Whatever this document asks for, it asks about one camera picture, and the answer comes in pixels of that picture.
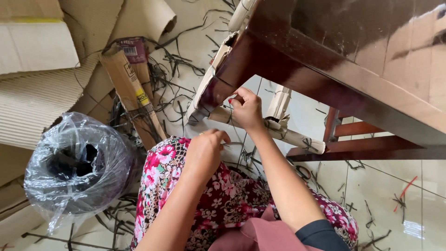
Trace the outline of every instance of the dark brown wooden furniture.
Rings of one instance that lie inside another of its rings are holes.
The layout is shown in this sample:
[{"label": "dark brown wooden furniture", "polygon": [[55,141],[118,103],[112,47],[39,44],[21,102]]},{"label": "dark brown wooden furniture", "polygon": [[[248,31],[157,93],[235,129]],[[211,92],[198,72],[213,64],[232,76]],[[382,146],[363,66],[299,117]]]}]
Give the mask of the dark brown wooden furniture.
[{"label": "dark brown wooden furniture", "polygon": [[[194,117],[201,120],[257,74],[332,107],[324,139],[327,152],[311,155],[303,149],[292,149],[288,157],[294,161],[445,159],[446,113],[412,90],[413,86],[403,88],[401,83],[408,81],[399,78],[417,70],[428,72],[433,79],[442,78],[439,73],[432,74],[439,66],[446,68],[446,61],[430,64],[429,71],[404,68],[398,72],[394,67],[400,59],[443,46],[435,43],[441,29],[434,32],[444,25],[436,22],[443,18],[443,10],[435,9],[441,3],[258,0],[246,28],[240,31],[231,53],[206,87]],[[405,41],[401,35],[405,29],[411,29],[413,38],[419,30],[415,30],[416,25],[432,28],[425,42],[414,42],[407,50],[393,45],[400,37]],[[431,53],[420,57],[433,57]],[[414,86],[420,89],[429,83],[433,82],[420,80]],[[446,96],[446,86],[436,85],[436,90],[444,90]],[[341,125],[339,110],[364,122]],[[339,136],[381,131],[395,136],[336,140]]]}]

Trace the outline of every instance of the dark sleeve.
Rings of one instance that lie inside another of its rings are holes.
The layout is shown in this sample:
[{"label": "dark sleeve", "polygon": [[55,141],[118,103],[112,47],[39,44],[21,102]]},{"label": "dark sleeve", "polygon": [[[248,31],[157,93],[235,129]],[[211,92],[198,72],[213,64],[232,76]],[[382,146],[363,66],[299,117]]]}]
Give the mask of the dark sleeve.
[{"label": "dark sleeve", "polygon": [[296,236],[304,245],[324,251],[350,251],[328,220],[308,223],[296,232]]}]

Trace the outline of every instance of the woman's left hand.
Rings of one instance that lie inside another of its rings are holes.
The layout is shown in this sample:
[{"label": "woman's left hand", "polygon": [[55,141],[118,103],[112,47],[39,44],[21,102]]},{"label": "woman's left hand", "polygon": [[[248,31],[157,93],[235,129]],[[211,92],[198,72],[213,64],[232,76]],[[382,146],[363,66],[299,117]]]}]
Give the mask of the woman's left hand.
[{"label": "woman's left hand", "polygon": [[182,176],[192,177],[201,184],[206,184],[220,165],[221,141],[230,143],[225,131],[211,129],[194,137],[187,148]]}]

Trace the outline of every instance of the wooden table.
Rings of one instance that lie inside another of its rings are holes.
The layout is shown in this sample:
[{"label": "wooden table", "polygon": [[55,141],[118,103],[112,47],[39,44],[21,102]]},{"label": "wooden table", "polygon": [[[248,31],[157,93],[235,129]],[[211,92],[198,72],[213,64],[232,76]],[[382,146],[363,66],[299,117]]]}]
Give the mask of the wooden table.
[{"label": "wooden table", "polygon": [[[201,96],[195,118],[257,74],[397,135],[412,151],[423,149],[419,159],[443,159],[446,6],[441,4],[258,0]],[[288,155],[301,153],[292,149]],[[414,158],[405,157],[409,154],[393,158]]]}]

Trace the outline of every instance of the woman's right hand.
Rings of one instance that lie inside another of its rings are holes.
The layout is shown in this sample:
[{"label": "woman's right hand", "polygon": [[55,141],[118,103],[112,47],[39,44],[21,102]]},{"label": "woman's right hand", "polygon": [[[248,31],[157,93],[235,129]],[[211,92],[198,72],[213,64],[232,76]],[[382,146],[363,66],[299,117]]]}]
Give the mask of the woman's right hand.
[{"label": "woman's right hand", "polygon": [[234,94],[236,96],[229,99],[229,103],[234,107],[232,115],[235,120],[248,134],[264,130],[262,99],[244,87],[238,88]]}]

